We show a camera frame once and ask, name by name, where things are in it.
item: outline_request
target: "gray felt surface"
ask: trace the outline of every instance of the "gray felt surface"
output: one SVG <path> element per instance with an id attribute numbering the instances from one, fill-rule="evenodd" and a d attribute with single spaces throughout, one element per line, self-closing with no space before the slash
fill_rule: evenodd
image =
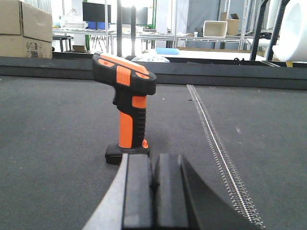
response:
<path id="1" fill-rule="evenodd" d="M 0 79 L 0 229 L 81 229 L 117 171 L 104 159 L 118 138 L 112 87 Z M 268 229 L 305 229 L 306 93 L 197 90 Z M 184 85 L 158 85 L 148 96 L 151 159 L 184 154 L 231 203 L 190 99 Z"/>
<path id="2" fill-rule="evenodd" d="M 307 92 L 196 88 L 267 229 L 307 229 Z"/>

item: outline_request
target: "computer monitor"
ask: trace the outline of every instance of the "computer monitor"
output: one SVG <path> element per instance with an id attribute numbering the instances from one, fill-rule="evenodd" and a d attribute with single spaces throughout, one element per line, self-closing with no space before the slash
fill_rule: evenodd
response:
<path id="1" fill-rule="evenodd" d="M 105 23 L 105 5 L 97 3 L 82 2 L 83 21 Z M 107 21 L 111 22 L 111 5 L 107 6 Z"/>
<path id="2" fill-rule="evenodd" d="M 122 8 L 123 24 L 131 24 L 131 7 Z M 136 25 L 148 24 L 148 7 L 136 10 Z"/>

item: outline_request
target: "orange handheld scanner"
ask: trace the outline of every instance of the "orange handheld scanner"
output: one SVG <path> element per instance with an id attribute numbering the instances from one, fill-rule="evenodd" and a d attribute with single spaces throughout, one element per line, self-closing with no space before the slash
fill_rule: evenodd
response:
<path id="1" fill-rule="evenodd" d="M 123 153 L 148 154 L 144 139 L 146 96 L 155 94 L 156 76 L 144 66 L 114 55 L 93 55 L 94 80 L 115 88 L 113 104 L 119 110 L 119 143 L 106 150 L 106 161 L 120 164 Z"/>

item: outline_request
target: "zipper track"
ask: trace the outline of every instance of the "zipper track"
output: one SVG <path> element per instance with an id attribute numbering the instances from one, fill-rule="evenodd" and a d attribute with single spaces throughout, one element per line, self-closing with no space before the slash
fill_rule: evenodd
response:
<path id="1" fill-rule="evenodd" d="M 209 142 L 211 151 L 235 210 L 247 218 L 251 223 L 256 224 L 261 229 L 265 229 L 265 226 L 259 217 L 259 213 L 257 213 L 247 189 L 245 188 L 234 163 L 232 162 L 217 130 L 215 129 L 213 122 L 211 121 L 204 103 L 202 102 L 194 85 L 187 85 L 187 88 L 195 103 L 205 136 Z"/>

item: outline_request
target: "plastic bag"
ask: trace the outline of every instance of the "plastic bag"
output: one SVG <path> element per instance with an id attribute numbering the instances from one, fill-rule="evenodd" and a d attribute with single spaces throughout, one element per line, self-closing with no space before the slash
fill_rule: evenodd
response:
<path id="1" fill-rule="evenodd" d="M 142 54 L 139 56 L 136 56 L 132 61 L 144 61 L 144 62 L 164 62 L 169 63 L 169 60 L 165 57 L 153 55 L 153 54 Z"/>

